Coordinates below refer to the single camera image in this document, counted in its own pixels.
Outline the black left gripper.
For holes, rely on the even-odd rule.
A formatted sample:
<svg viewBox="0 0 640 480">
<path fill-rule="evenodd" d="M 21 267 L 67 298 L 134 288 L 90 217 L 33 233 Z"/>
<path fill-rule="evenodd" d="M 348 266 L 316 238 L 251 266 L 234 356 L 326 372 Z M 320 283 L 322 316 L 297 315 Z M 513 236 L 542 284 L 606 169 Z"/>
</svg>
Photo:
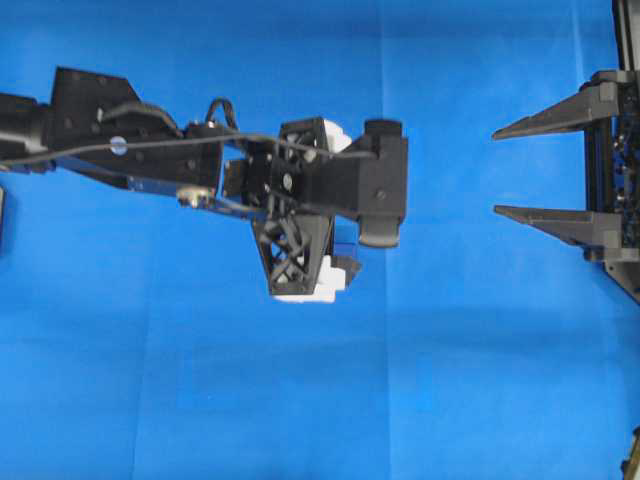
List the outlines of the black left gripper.
<svg viewBox="0 0 640 480">
<path fill-rule="evenodd" d="M 222 193 L 254 215 L 251 230 L 268 293 L 286 303 L 325 303 L 350 286 L 362 268 L 351 256 L 332 255 L 335 217 L 299 205 L 303 167 L 320 150 L 338 153 L 352 139 L 322 117 L 280 127 L 280 144 L 254 146 L 224 166 Z"/>
</svg>

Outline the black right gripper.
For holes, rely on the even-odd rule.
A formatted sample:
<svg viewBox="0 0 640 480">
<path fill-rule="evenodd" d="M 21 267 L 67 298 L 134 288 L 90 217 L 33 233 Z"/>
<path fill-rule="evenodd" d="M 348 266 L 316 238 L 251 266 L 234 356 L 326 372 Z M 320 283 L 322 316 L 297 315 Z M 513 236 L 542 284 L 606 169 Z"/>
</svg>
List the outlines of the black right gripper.
<svg viewBox="0 0 640 480">
<path fill-rule="evenodd" d="M 639 300 L 639 73 L 604 70 L 586 88 L 497 130 L 493 140 L 584 130 L 587 210 L 496 205 L 494 212 L 584 250 Z"/>
</svg>

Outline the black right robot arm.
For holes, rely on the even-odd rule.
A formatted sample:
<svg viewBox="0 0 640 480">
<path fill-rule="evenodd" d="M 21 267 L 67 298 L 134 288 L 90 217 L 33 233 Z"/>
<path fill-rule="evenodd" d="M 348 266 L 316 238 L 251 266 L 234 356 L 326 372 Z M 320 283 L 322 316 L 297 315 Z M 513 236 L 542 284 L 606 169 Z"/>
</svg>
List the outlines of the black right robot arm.
<svg viewBox="0 0 640 480">
<path fill-rule="evenodd" d="M 495 131 L 495 140 L 583 132 L 583 210 L 497 205 L 495 213 L 582 249 L 639 297 L 639 4 L 612 4 L 619 67 L 594 73 L 561 102 Z"/>
</svg>

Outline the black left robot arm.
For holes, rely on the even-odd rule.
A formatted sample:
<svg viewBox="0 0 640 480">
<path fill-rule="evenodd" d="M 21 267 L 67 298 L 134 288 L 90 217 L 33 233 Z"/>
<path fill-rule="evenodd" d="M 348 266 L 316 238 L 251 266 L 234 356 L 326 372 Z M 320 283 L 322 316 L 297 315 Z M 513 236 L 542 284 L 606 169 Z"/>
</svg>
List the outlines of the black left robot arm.
<svg viewBox="0 0 640 480">
<path fill-rule="evenodd" d="M 3 171 L 63 169 L 247 221 L 268 292 L 284 302 L 330 303 L 360 272 L 336 247 L 336 221 L 361 219 L 360 173 L 378 159 L 367 137 L 334 146 L 321 118 L 244 133 L 224 97 L 182 127 L 125 78 L 82 70 L 58 68 L 47 103 L 1 97 Z"/>
</svg>

